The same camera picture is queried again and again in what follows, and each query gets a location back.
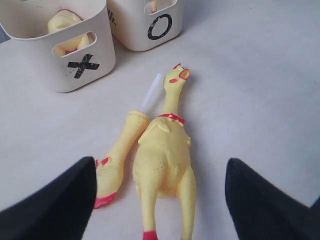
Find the black x mark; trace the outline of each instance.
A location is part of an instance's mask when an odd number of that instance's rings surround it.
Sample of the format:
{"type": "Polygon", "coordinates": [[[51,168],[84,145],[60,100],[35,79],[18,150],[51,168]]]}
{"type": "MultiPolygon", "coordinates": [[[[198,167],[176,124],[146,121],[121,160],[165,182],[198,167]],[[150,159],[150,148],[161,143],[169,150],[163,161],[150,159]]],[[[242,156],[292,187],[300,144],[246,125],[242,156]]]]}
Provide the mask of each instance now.
{"type": "Polygon", "coordinates": [[[86,54],[83,57],[82,62],[70,61],[68,63],[68,68],[74,68],[74,69],[78,68],[78,71],[76,71],[76,73],[74,75],[75,79],[79,79],[81,77],[81,75],[84,73],[85,69],[97,70],[99,68],[100,64],[89,62],[92,57],[93,57],[93,55],[86,54]]]}

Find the yellow rubber chicken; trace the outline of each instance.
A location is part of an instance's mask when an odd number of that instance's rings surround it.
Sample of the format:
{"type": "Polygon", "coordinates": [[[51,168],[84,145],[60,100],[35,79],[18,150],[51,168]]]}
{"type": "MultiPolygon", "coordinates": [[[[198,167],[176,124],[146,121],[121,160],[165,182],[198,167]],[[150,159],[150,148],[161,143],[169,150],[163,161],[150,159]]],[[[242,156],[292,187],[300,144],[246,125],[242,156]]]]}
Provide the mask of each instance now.
{"type": "MultiPolygon", "coordinates": [[[[57,32],[81,21],[81,18],[78,17],[74,12],[66,9],[60,10],[49,20],[47,24],[48,33],[51,34],[57,32]]],[[[75,50],[83,49],[84,47],[88,46],[89,43],[88,35],[83,34],[56,46],[54,48],[54,54],[58,57],[62,57],[68,52],[70,53],[75,50]]]]}
{"type": "Polygon", "coordinates": [[[178,116],[181,91],[190,70],[178,64],[164,78],[166,92],[162,114],[149,123],[140,111],[126,119],[120,138],[103,160],[97,160],[97,198],[95,209],[112,201],[122,183],[124,162],[138,140],[133,179],[141,198],[143,240],[158,240],[155,221],[157,198],[177,196],[182,209],[182,240],[191,240],[194,229],[197,185],[191,167],[191,139],[178,116]]]}

